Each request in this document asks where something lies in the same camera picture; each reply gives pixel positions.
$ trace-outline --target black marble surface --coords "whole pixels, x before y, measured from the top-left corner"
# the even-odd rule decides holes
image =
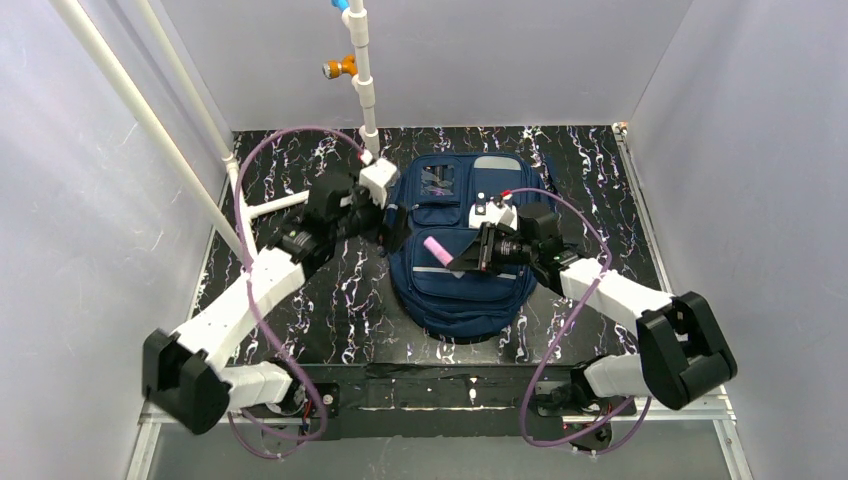
[[[245,158],[268,133],[237,135],[238,157]],[[401,171],[418,155],[434,151],[518,154],[540,174],[550,173],[548,178],[559,193],[594,222],[614,255],[613,268],[649,287],[659,286],[611,128],[389,128],[380,135],[382,154]],[[552,166],[550,172],[543,159]],[[255,205],[300,192],[329,169],[353,168],[358,168],[355,154],[333,138],[318,133],[284,137],[251,166],[245,180],[247,202]],[[231,220],[232,205],[228,196],[224,211]],[[279,212],[254,222],[260,248],[281,217]],[[565,214],[562,223],[566,240],[583,238],[590,253],[600,253],[597,242],[573,215]],[[238,260],[216,235],[196,307],[208,305],[239,275],[239,269]],[[431,338],[399,304],[386,260],[378,257],[374,246],[352,239],[340,244],[336,257],[266,319],[301,363],[538,363],[574,303],[538,287],[499,337],[471,345]],[[572,364],[600,353],[635,350],[623,328],[587,308],[557,347],[554,361]],[[255,363],[269,353],[265,339],[254,329],[232,362]]]

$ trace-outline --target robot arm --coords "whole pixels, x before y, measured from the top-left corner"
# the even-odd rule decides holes
[[[496,197],[488,210],[503,209]],[[559,218],[546,204],[531,203],[499,223],[484,222],[477,239],[448,268],[497,274],[503,265],[529,265],[539,283],[554,292],[580,298],[601,274],[597,260],[586,258],[559,233]],[[707,301],[697,293],[673,296],[622,277],[615,271],[587,304],[636,334],[639,354],[596,358],[572,372],[566,398],[585,408],[612,396],[652,396],[679,410],[736,376],[733,354]]]
[[[368,163],[358,182],[338,174],[320,177],[299,221],[284,222],[279,236],[256,256],[250,281],[261,315],[326,264],[338,240],[362,235],[379,238],[389,250],[400,245],[406,235],[403,212],[394,230],[380,227],[397,167],[382,158]],[[228,410],[279,403],[292,386],[288,372],[274,363],[226,366],[256,325],[245,295],[247,281],[242,274],[194,318],[170,334],[157,329],[144,342],[144,396],[192,433],[208,431]]]

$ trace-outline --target backpack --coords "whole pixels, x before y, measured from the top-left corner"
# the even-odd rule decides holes
[[[389,209],[408,211],[409,239],[389,256],[392,285],[410,317],[430,334],[453,338],[497,334],[512,323],[536,279],[527,266],[500,275],[465,272],[457,278],[423,243],[432,236],[454,257],[477,236],[469,213],[485,198],[519,187],[544,189],[541,176],[517,155],[431,153],[412,161],[392,190]],[[512,205],[550,202],[538,193],[513,195]]]

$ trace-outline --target white pvc pipe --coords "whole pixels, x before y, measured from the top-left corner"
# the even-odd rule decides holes
[[[238,183],[238,164],[235,161],[227,162],[227,178],[230,180],[230,187],[233,191],[233,199],[241,202],[241,211],[249,212],[250,207],[247,206],[247,202],[244,200],[244,190],[242,190],[238,198],[235,198],[236,195],[236,184]],[[241,216],[241,224],[239,224],[239,228],[242,232],[244,232],[244,243],[247,244],[247,253],[250,254],[251,258],[256,258],[256,240],[253,238],[253,227],[251,226],[250,221],[253,219],[250,215],[246,213]]]
[[[183,62],[180,60],[180,56],[177,54],[176,49],[174,49],[174,45],[168,38],[168,34],[165,33],[165,29],[162,28],[162,23],[159,22],[159,18],[156,16],[156,12],[153,11],[153,7],[150,6],[150,2],[148,0],[136,0],[135,3],[138,5],[138,9],[141,11],[141,15],[144,18],[147,27],[150,29],[150,32],[153,34],[153,37],[165,53],[165,59],[168,61],[168,66],[170,66],[171,70],[173,70],[176,74],[180,86],[188,95],[192,108],[194,108],[197,116],[200,117],[203,127],[206,129],[207,134],[215,144],[215,150],[217,150],[218,156],[220,156],[222,160],[232,156],[232,150],[230,150],[229,145],[227,145],[227,142],[221,135],[220,130],[218,130],[218,126],[215,125],[215,121],[212,119],[212,115],[206,108],[206,104],[203,103],[203,99],[200,98],[200,93],[197,91],[197,88],[194,87],[194,83],[191,81],[191,77],[189,76],[188,71],[186,71],[185,65],[183,65]]]
[[[250,213],[250,218],[256,218],[265,215],[266,213],[276,212],[277,210],[282,210],[284,208],[303,203],[308,198],[309,191],[295,193],[294,195],[289,195],[287,197],[271,200],[270,202],[263,203],[262,205],[247,207],[247,211]]]
[[[106,40],[100,35],[91,18],[77,0],[51,0],[51,3],[92,60],[100,67],[100,71],[109,80],[112,88],[121,97],[136,120],[147,130],[153,141],[165,153],[165,158],[212,221],[212,225],[218,230],[221,238],[224,239],[236,256],[241,258],[241,244],[235,230],[224,217],[224,214],[218,210],[218,205],[206,191],[206,188],[203,187],[203,184],[200,183],[188,161],[186,161],[168,131],[165,130],[156,113],[150,108],[115,53],[109,48]]]
[[[363,0],[352,0],[346,15],[342,15],[345,25],[350,29],[350,41],[356,55],[357,74],[353,79],[359,105],[365,124],[360,135],[367,148],[375,156],[380,156],[380,137],[377,132],[377,119],[374,114],[376,99],[374,96],[374,78],[371,76],[371,59],[368,56],[368,12]]]
[[[233,195],[235,196],[235,186],[236,182],[238,181],[238,161],[236,160],[233,151],[230,149],[229,145],[227,145],[227,142],[226,140],[224,140],[224,137],[218,130],[217,125],[215,125],[215,121],[212,119],[212,115],[209,113],[209,110],[206,108],[206,104],[200,97],[200,93],[197,91],[197,88],[195,88],[194,83],[191,81],[191,76],[188,74],[188,71],[185,69],[185,66],[180,60],[176,49],[174,49],[171,40],[168,38],[168,34],[165,33],[165,29],[162,28],[162,24],[159,22],[159,18],[156,17],[156,12],[154,12],[153,8],[150,6],[150,2],[148,0],[136,0],[136,4],[138,5],[138,8],[142,13],[142,16],[144,17],[148,28],[150,28],[150,31],[153,33],[154,38],[159,43],[159,46],[165,53],[165,58],[167,59],[169,66],[174,72],[176,72],[177,80],[180,83],[180,87],[188,94],[191,106],[197,113],[197,116],[200,117],[200,120],[203,123],[203,127],[206,129],[207,135],[212,139],[213,143],[215,144],[215,149],[218,155],[221,157],[221,160],[224,161],[224,164],[227,169],[227,178],[229,179],[230,187],[232,188]],[[242,190],[241,194],[239,195],[238,201],[241,202],[242,212],[247,212],[245,213],[245,215],[242,216],[242,221],[239,225],[239,228],[241,229],[241,231],[246,232],[245,243],[247,243],[248,252],[252,257],[256,257],[256,241],[253,238],[253,229],[251,227],[250,221],[260,215],[263,215],[264,213],[273,212],[275,210],[279,210],[280,208],[286,208],[292,205],[297,205],[298,203],[303,203],[304,201],[306,201],[306,196],[304,195],[302,197],[285,197],[284,199],[275,201],[277,202],[277,205],[280,205],[279,207],[269,209],[265,206],[248,206],[247,202],[244,199],[244,190]]]

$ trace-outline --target pink object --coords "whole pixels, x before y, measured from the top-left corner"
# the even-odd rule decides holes
[[[445,268],[448,268],[448,264],[453,261],[453,255],[451,255],[450,252],[445,250],[445,247],[443,247],[442,244],[439,243],[439,241],[433,237],[427,237],[424,240],[424,247],[427,250],[430,250],[430,253],[432,253],[433,256],[436,257],[436,260],[438,260]],[[456,278],[461,278],[463,274],[463,272],[451,273]]]

